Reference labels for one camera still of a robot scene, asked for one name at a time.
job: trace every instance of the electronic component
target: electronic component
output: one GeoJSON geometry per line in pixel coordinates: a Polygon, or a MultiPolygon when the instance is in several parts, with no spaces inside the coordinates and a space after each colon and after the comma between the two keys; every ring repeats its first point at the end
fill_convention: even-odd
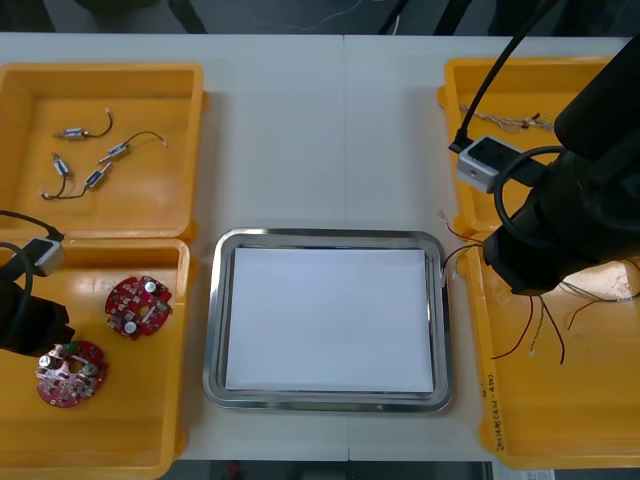
{"type": "Polygon", "coordinates": [[[153,135],[155,136],[158,140],[160,140],[162,142],[162,144],[166,147],[167,146],[167,141],[162,138],[160,135],[158,135],[155,132],[150,132],[148,130],[145,130],[143,132],[138,132],[134,135],[132,135],[131,137],[129,137],[127,140],[125,140],[122,143],[117,144],[114,147],[111,147],[108,151],[107,151],[107,155],[104,156],[103,158],[101,158],[98,163],[104,163],[104,162],[110,162],[113,160],[117,160],[119,158],[124,157],[125,155],[127,155],[131,149],[131,141],[140,136],[140,135],[153,135]]]}
{"type": "Polygon", "coordinates": [[[76,407],[96,394],[108,370],[104,353],[93,343],[54,345],[38,360],[38,394],[52,407],[76,407]]]}
{"type": "Polygon", "coordinates": [[[100,183],[100,181],[105,177],[112,165],[113,163],[109,162],[104,167],[102,167],[102,169],[96,170],[91,175],[89,175],[85,182],[85,191],[87,188],[94,188],[96,185],[98,185],[98,183],[100,183]]]}
{"type": "Polygon", "coordinates": [[[61,177],[71,175],[71,171],[69,170],[69,167],[67,167],[67,164],[64,163],[64,160],[62,160],[62,157],[60,157],[56,152],[51,152],[51,154],[53,155],[53,167],[58,172],[58,175],[61,177]]]}
{"type": "Polygon", "coordinates": [[[56,152],[51,152],[51,155],[53,156],[53,168],[55,168],[56,172],[58,172],[58,175],[62,177],[62,186],[60,187],[58,193],[56,193],[55,195],[52,193],[43,192],[42,190],[38,191],[40,196],[45,200],[54,200],[56,198],[61,198],[60,196],[64,193],[64,189],[67,186],[67,178],[71,176],[71,170],[62,159],[62,157],[56,152]]]}
{"type": "Polygon", "coordinates": [[[157,332],[169,318],[171,292],[159,281],[130,277],[112,290],[105,304],[107,323],[123,337],[137,340],[157,332]]]}
{"type": "Polygon", "coordinates": [[[67,128],[63,130],[62,132],[54,133],[53,136],[55,138],[63,138],[65,140],[86,140],[87,138],[103,137],[107,133],[109,133],[109,131],[113,127],[113,117],[111,116],[111,110],[108,107],[106,107],[104,111],[107,114],[107,117],[109,117],[109,126],[102,133],[94,135],[89,133],[87,130],[85,130],[82,127],[72,127],[72,128],[67,128]]]}
{"type": "MultiPolygon", "coordinates": [[[[486,135],[473,142],[458,156],[458,178],[485,193],[493,193],[498,174],[510,160],[522,153],[515,147],[486,135]]],[[[545,167],[528,159],[510,173],[510,177],[533,186],[544,174],[545,167]]]]}

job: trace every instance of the capacitor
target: capacitor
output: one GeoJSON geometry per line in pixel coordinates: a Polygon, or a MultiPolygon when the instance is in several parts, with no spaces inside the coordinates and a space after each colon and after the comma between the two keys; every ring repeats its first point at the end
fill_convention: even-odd
{"type": "Polygon", "coordinates": [[[93,377],[98,374],[98,367],[96,367],[93,363],[85,363],[82,367],[82,374],[87,377],[93,377]]]}
{"type": "Polygon", "coordinates": [[[153,293],[156,291],[157,289],[157,285],[155,284],[155,282],[147,282],[144,284],[144,290],[147,293],[153,293]]]}
{"type": "Polygon", "coordinates": [[[38,365],[41,368],[46,368],[46,369],[56,368],[57,363],[58,363],[57,359],[49,355],[43,355],[42,357],[40,357],[40,360],[38,360],[38,365]]]}
{"type": "Polygon", "coordinates": [[[124,331],[127,332],[129,335],[131,335],[132,333],[135,333],[137,329],[138,329],[138,325],[136,325],[136,322],[127,322],[124,324],[124,331]]]}

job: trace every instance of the black wire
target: black wire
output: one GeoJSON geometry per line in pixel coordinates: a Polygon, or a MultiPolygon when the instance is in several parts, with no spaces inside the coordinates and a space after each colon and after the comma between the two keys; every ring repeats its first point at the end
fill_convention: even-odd
{"type": "Polygon", "coordinates": [[[515,224],[511,221],[509,214],[504,206],[503,191],[504,185],[509,180],[509,173],[514,170],[520,163],[527,160],[529,157],[533,157],[535,155],[542,155],[545,153],[560,153],[564,150],[564,147],[559,145],[556,146],[548,146],[548,147],[537,147],[532,148],[531,150],[527,150],[526,152],[522,152],[513,160],[511,160],[498,175],[496,175],[496,180],[494,183],[494,192],[493,192],[493,202],[496,207],[496,211],[498,212],[498,217],[500,217],[500,221],[504,228],[515,238],[520,240],[522,243],[526,243],[534,248],[549,248],[554,247],[555,243],[549,240],[543,240],[541,238],[533,237],[531,234],[520,230],[520,228],[516,227],[515,224]]]}
{"type": "Polygon", "coordinates": [[[107,129],[104,132],[99,133],[97,135],[92,135],[91,133],[87,133],[85,135],[85,137],[87,137],[87,138],[100,138],[100,137],[104,137],[107,133],[109,133],[111,131],[111,129],[113,128],[113,117],[111,116],[111,112],[109,110],[107,110],[107,116],[109,117],[109,126],[107,127],[107,129]]]}
{"type": "Polygon", "coordinates": [[[524,39],[527,33],[529,33],[529,31],[535,26],[535,24],[538,23],[538,21],[542,17],[544,17],[547,14],[547,12],[551,10],[551,8],[553,8],[553,6],[556,3],[558,3],[558,0],[546,0],[542,5],[540,5],[540,7],[535,11],[535,13],[531,16],[531,18],[529,18],[529,20],[527,20],[522,25],[522,27],[520,27],[520,29],[516,32],[513,38],[509,41],[507,46],[504,48],[504,50],[496,60],[496,63],[494,63],[493,66],[491,67],[491,70],[489,70],[489,73],[487,74],[486,78],[482,82],[482,85],[478,89],[476,96],[473,98],[471,105],[469,105],[469,110],[467,110],[467,114],[465,115],[464,120],[462,120],[462,124],[460,125],[460,128],[456,133],[456,139],[467,138],[467,134],[469,131],[469,123],[473,118],[473,114],[475,113],[476,108],[478,108],[478,104],[480,103],[480,100],[482,99],[485,92],[489,88],[489,85],[491,85],[491,82],[493,82],[493,79],[496,77],[496,75],[498,74],[498,72],[500,71],[504,63],[507,61],[507,58],[509,58],[511,53],[513,53],[513,51],[524,39]]]}
{"type": "Polygon", "coordinates": [[[48,223],[44,223],[42,220],[38,220],[37,218],[23,215],[22,213],[18,212],[12,212],[11,210],[0,210],[0,215],[4,215],[5,217],[19,218],[20,220],[24,220],[25,222],[31,222],[35,225],[39,225],[49,233],[49,237],[51,238],[51,240],[60,242],[64,239],[64,235],[60,233],[57,228],[49,225],[48,223]]]}
{"type": "Polygon", "coordinates": [[[465,245],[464,247],[456,248],[453,252],[451,252],[449,255],[447,255],[447,257],[444,259],[444,262],[442,262],[442,270],[444,271],[447,268],[447,263],[449,262],[451,257],[453,257],[456,253],[458,253],[458,252],[460,252],[462,250],[467,250],[469,248],[473,248],[473,247],[482,248],[482,244],[481,243],[474,243],[472,245],[465,245]]]}
{"type": "Polygon", "coordinates": [[[551,320],[551,324],[553,325],[553,328],[556,331],[556,335],[558,335],[558,340],[560,340],[560,346],[562,347],[562,355],[560,356],[560,365],[562,365],[564,363],[564,354],[565,354],[564,340],[562,339],[560,330],[558,330],[556,321],[553,319],[553,315],[551,315],[551,312],[549,311],[549,307],[547,307],[547,304],[545,303],[542,297],[539,297],[539,298],[540,298],[540,303],[542,303],[542,308],[544,308],[544,311],[547,312],[547,315],[549,316],[549,320],[551,320]]]}
{"type": "Polygon", "coordinates": [[[529,331],[529,327],[531,326],[532,319],[533,319],[533,297],[529,297],[529,320],[527,320],[527,325],[524,327],[524,330],[522,331],[522,334],[520,335],[518,342],[513,346],[511,350],[501,355],[496,355],[495,357],[491,357],[491,360],[497,360],[499,358],[506,357],[507,355],[511,355],[513,352],[515,352],[520,346],[520,344],[522,343],[522,340],[524,340],[525,335],[529,331]]]}
{"type": "Polygon", "coordinates": [[[16,254],[16,257],[18,257],[22,262],[25,273],[24,292],[22,293],[22,298],[20,299],[15,315],[13,315],[13,318],[9,320],[9,325],[6,328],[4,335],[1,337],[1,343],[3,345],[9,345],[16,334],[18,326],[22,324],[22,317],[24,317],[27,311],[29,299],[31,298],[31,292],[33,290],[33,265],[31,264],[29,257],[27,257],[27,254],[17,245],[8,242],[0,242],[0,248],[8,248],[13,251],[13,253],[16,254]]]}
{"type": "MultiPolygon", "coordinates": [[[[631,265],[633,265],[634,267],[636,267],[636,269],[638,271],[640,271],[640,265],[638,265],[636,262],[632,261],[632,260],[623,260],[624,262],[630,263],[631,265]]],[[[587,297],[590,301],[588,303],[585,303],[584,305],[582,305],[580,308],[578,308],[575,312],[573,312],[573,315],[571,315],[571,320],[569,320],[569,326],[567,326],[567,330],[570,330],[571,327],[573,326],[573,322],[575,321],[576,317],[578,316],[578,313],[580,313],[582,310],[586,309],[587,307],[590,307],[591,305],[593,305],[594,303],[621,303],[621,302],[631,302],[633,300],[636,300],[637,298],[640,298],[640,289],[638,289],[638,291],[636,293],[634,293],[633,295],[631,295],[630,297],[627,298],[603,298],[603,297],[599,297],[598,295],[591,293],[587,290],[584,290],[580,287],[577,287],[571,283],[568,282],[562,282],[562,284],[567,285],[569,287],[571,287],[572,289],[575,289],[577,291],[579,291],[580,293],[582,293],[581,297],[585,298],[587,297]]]]}
{"type": "Polygon", "coordinates": [[[456,232],[453,228],[451,228],[451,225],[449,225],[448,222],[445,222],[445,225],[447,226],[447,230],[449,230],[453,235],[455,235],[456,237],[458,237],[461,240],[468,240],[470,242],[479,243],[479,244],[482,243],[482,242],[480,242],[479,240],[476,240],[473,237],[467,237],[466,235],[462,235],[462,234],[456,232]]]}
{"type": "Polygon", "coordinates": [[[89,189],[89,185],[85,185],[84,188],[82,189],[82,193],[78,195],[69,195],[68,197],[56,197],[55,200],[73,200],[74,198],[81,198],[81,197],[84,197],[84,194],[87,193],[88,189],[89,189]]]}
{"type": "Polygon", "coordinates": [[[131,135],[127,140],[125,140],[124,142],[122,142],[123,145],[126,145],[127,143],[129,143],[131,140],[133,140],[134,138],[136,138],[138,135],[143,135],[145,133],[148,133],[150,135],[155,135],[158,139],[160,139],[162,141],[162,143],[165,143],[165,139],[162,138],[160,135],[158,135],[156,132],[151,132],[149,130],[144,130],[142,132],[138,132],[138,133],[134,133],[133,135],[131,135]]]}
{"type": "Polygon", "coordinates": [[[60,187],[60,191],[55,195],[50,195],[47,193],[41,193],[40,196],[45,200],[54,200],[56,198],[60,198],[60,195],[64,192],[65,187],[67,186],[67,174],[62,175],[62,186],[60,187]]]}

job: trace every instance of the red circuit board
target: red circuit board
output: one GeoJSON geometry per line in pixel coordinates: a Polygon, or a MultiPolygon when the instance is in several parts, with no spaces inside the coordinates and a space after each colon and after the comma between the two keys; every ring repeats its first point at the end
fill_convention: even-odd
{"type": "Polygon", "coordinates": [[[57,408],[76,407],[93,397],[109,371],[103,351],[82,341],[55,345],[40,357],[39,365],[36,377],[41,380],[37,387],[40,398],[57,408]]]}
{"type": "Polygon", "coordinates": [[[171,292],[147,275],[130,277],[111,291],[104,307],[111,315],[107,323],[118,334],[137,340],[153,335],[169,318],[171,292]]]}

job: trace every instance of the electric wire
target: electric wire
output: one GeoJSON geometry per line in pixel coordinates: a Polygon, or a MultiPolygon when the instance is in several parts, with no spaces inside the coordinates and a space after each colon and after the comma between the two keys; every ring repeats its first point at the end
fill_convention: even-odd
{"type": "Polygon", "coordinates": [[[480,103],[480,100],[486,93],[487,89],[493,82],[494,78],[496,77],[496,75],[498,74],[502,66],[505,64],[509,56],[513,53],[513,51],[520,44],[520,42],[522,42],[522,40],[527,35],[527,33],[529,33],[529,31],[536,25],[536,23],[538,23],[538,21],[542,17],[544,17],[547,14],[547,12],[551,10],[551,8],[553,8],[553,6],[556,3],[558,3],[558,0],[546,0],[542,5],[540,5],[540,7],[538,7],[535,13],[531,16],[531,18],[529,18],[529,20],[527,20],[520,27],[520,29],[516,32],[513,38],[509,41],[509,43],[504,48],[504,50],[502,51],[502,53],[500,54],[496,62],[493,64],[493,66],[489,70],[489,73],[487,74],[484,81],[482,82],[482,85],[476,92],[476,95],[473,98],[473,101],[471,102],[471,105],[469,106],[469,109],[467,110],[467,113],[464,119],[462,120],[462,124],[460,125],[460,128],[456,133],[456,139],[468,138],[469,123],[473,118],[474,112],[478,108],[478,104],[480,103]]]}
{"type": "Polygon", "coordinates": [[[134,138],[139,137],[140,135],[144,135],[144,134],[153,135],[156,138],[158,138],[163,144],[165,144],[165,145],[167,144],[167,141],[164,138],[162,138],[160,135],[158,135],[156,132],[152,132],[152,131],[149,131],[149,130],[143,130],[142,132],[134,133],[133,135],[131,135],[127,140],[122,142],[122,145],[127,145],[134,138]]]}
{"type": "Polygon", "coordinates": [[[491,360],[498,360],[499,358],[504,358],[508,355],[511,355],[513,352],[515,352],[518,347],[520,346],[520,344],[522,343],[522,340],[524,340],[525,335],[527,334],[527,332],[529,331],[529,327],[531,326],[531,320],[533,319],[533,297],[529,297],[529,320],[527,320],[527,325],[524,327],[524,330],[522,331],[522,334],[520,335],[520,338],[518,339],[518,341],[516,342],[516,344],[507,352],[502,353],[500,355],[496,355],[494,357],[491,357],[491,360]]]}
{"type": "Polygon", "coordinates": [[[57,198],[62,198],[61,195],[64,193],[64,189],[67,186],[67,174],[62,175],[62,186],[60,190],[55,195],[51,195],[50,193],[40,192],[40,196],[45,200],[55,200],[57,198]]]}
{"type": "MultiPolygon", "coordinates": [[[[638,270],[640,272],[640,265],[638,265],[636,262],[632,261],[632,260],[623,260],[624,262],[630,263],[631,265],[633,265],[636,270],[638,270]]],[[[571,283],[568,282],[561,282],[561,285],[565,285],[569,288],[571,288],[574,291],[574,294],[579,296],[580,298],[584,298],[586,300],[589,300],[588,303],[585,303],[584,305],[582,305],[580,308],[578,308],[575,312],[573,312],[573,314],[571,315],[571,319],[569,320],[569,325],[567,326],[567,330],[570,330],[571,327],[573,326],[573,322],[575,322],[578,314],[580,312],[582,312],[583,310],[585,310],[586,308],[590,307],[591,305],[595,304],[595,303],[624,303],[624,302],[632,302],[638,298],[640,298],[640,289],[638,289],[638,291],[636,293],[634,293],[633,295],[629,296],[629,297],[625,297],[625,298],[604,298],[601,297],[599,295],[596,295],[595,293],[589,292],[587,290],[584,290],[583,288],[580,288],[576,285],[573,285],[571,283]]]]}
{"type": "Polygon", "coordinates": [[[105,108],[104,111],[107,113],[107,117],[109,117],[109,126],[102,133],[98,133],[98,134],[87,133],[85,137],[100,138],[100,137],[104,137],[107,133],[111,131],[111,129],[113,128],[113,116],[111,115],[111,110],[109,110],[108,108],[105,108]]]}
{"type": "Polygon", "coordinates": [[[564,363],[564,355],[566,350],[564,346],[564,340],[562,339],[562,334],[560,333],[560,330],[558,329],[558,325],[556,325],[556,321],[553,319],[553,315],[551,315],[551,312],[549,311],[549,307],[547,307],[547,304],[544,301],[544,298],[542,297],[539,297],[539,298],[540,298],[540,303],[542,304],[542,308],[544,308],[544,311],[547,313],[549,320],[551,320],[551,325],[553,325],[553,329],[556,331],[556,335],[558,335],[558,340],[560,341],[560,347],[562,348],[562,354],[560,356],[560,365],[562,365],[564,363]]]}
{"type": "Polygon", "coordinates": [[[458,252],[461,252],[463,250],[468,250],[470,248],[474,248],[474,247],[480,247],[482,248],[482,244],[481,243],[473,243],[470,245],[464,245],[463,247],[459,247],[456,248],[453,252],[451,252],[449,255],[446,256],[446,258],[444,259],[444,262],[442,262],[442,271],[446,271],[447,268],[447,263],[449,263],[449,260],[451,260],[451,258],[458,252]]]}
{"type": "Polygon", "coordinates": [[[511,235],[513,235],[516,239],[534,248],[549,248],[549,247],[555,246],[556,244],[549,240],[533,237],[531,234],[521,230],[519,227],[517,227],[513,223],[513,221],[509,217],[509,214],[507,213],[507,209],[504,206],[504,198],[503,198],[504,186],[506,182],[509,180],[509,173],[511,173],[512,170],[514,170],[520,163],[527,160],[529,157],[533,157],[536,155],[543,155],[546,153],[561,153],[562,151],[564,151],[564,147],[547,146],[547,147],[536,147],[536,148],[532,148],[531,150],[527,150],[526,152],[522,152],[521,154],[513,158],[505,166],[505,168],[502,171],[500,171],[500,173],[498,173],[495,179],[493,201],[496,207],[496,212],[498,213],[498,217],[500,217],[500,221],[502,222],[502,225],[504,225],[505,229],[511,235]]]}
{"type": "Polygon", "coordinates": [[[22,262],[25,273],[24,291],[22,293],[22,298],[20,299],[20,303],[18,304],[15,315],[13,315],[13,318],[9,321],[9,325],[6,328],[4,335],[0,337],[4,338],[2,345],[9,345],[11,343],[11,340],[17,333],[18,326],[22,324],[22,318],[27,311],[29,299],[31,298],[31,292],[33,290],[33,265],[27,257],[27,254],[17,245],[9,242],[0,242],[0,248],[7,248],[13,251],[13,253],[16,254],[16,257],[18,257],[22,262]]]}
{"type": "Polygon", "coordinates": [[[30,222],[34,225],[38,225],[47,231],[51,240],[60,242],[64,239],[64,235],[60,233],[57,228],[43,222],[42,220],[38,220],[37,218],[33,218],[18,212],[12,212],[11,210],[0,210],[0,215],[4,215],[5,217],[18,218],[20,220],[24,220],[25,222],[30,222]]]}
{"type": "Polygon", "coordinates": [[[66,197],[55,197],[50,200],[73,200],[74,198],[81,198],[81,197],[84,197],[84,194],[87,193],[88,189],[89,189],[89,185],[85,185],[84,188],[82,189],[82,193],[79,193],[77,195],[68,195],[66,197]]]}
{"type": "Polygon", "coordinates": [[[540,330],[542,330],[542,322],[544,320],[544,309],[542,305],[540,305],[540,318],[538,319],[538,327],[536,328],[536,333],[533,335],[533,340],[531,340],[531,346],[529,347],[529,355],[533,355],[535,353],[536,342],[538,341],[538,337],[540,336],[540,330]]]}

